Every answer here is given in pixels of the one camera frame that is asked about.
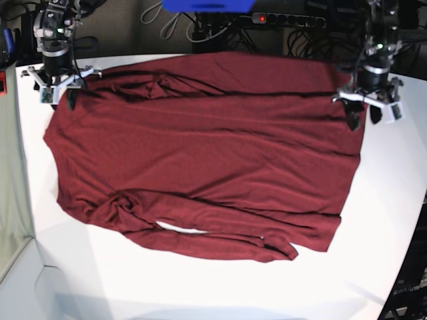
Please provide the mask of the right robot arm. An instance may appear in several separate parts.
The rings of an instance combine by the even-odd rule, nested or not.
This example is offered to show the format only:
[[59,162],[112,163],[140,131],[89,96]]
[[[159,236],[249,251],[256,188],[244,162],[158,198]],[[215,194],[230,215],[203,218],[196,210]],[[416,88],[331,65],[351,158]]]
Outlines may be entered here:
[[75,58],[75,34],[81,23],[80,1],[49,1],[37,14],[33,23],[33,35],[37,52],[43,65],[36,69],[27,67],[22,77],[34,81],[39,102],[56,109],[60,95],[66,93],[68,110],[75,109],[77,92],[86,88],[85,78],[102,71],[87,65],[80,68]]

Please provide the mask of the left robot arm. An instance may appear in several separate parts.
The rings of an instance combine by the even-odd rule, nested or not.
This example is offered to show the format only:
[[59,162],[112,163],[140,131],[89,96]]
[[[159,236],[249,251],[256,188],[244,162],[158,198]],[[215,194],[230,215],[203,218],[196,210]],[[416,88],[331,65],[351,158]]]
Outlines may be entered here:
[[399,38],[397,1],[368,1],[365,36],[362,49],[350,67],[351,78],[337,89],[332,102],[339,101],[347,126],[356,131],[360,114],[370,110],[371,121],[393,123],[404,118],[399,88],[404,84],[389,78],[394,58],[402,48]]

